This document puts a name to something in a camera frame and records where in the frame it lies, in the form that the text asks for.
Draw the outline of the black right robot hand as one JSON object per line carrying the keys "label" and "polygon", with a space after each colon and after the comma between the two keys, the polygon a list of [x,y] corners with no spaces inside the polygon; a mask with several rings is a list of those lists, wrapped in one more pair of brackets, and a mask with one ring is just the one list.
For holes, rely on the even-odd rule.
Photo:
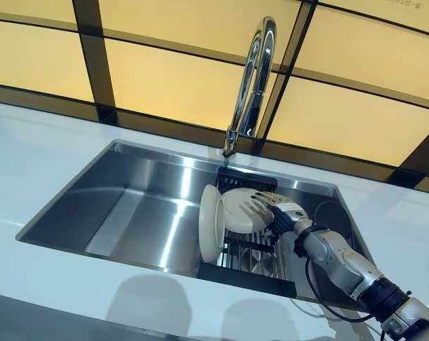
{"label": "black right robot hand", "polygon": [[262,191],[250,194],[249,199],[273,214],[273,222],[268,227],[276,236],[286,232],[295,232],[300,236],[313,225],[307,212],[285,195]]}

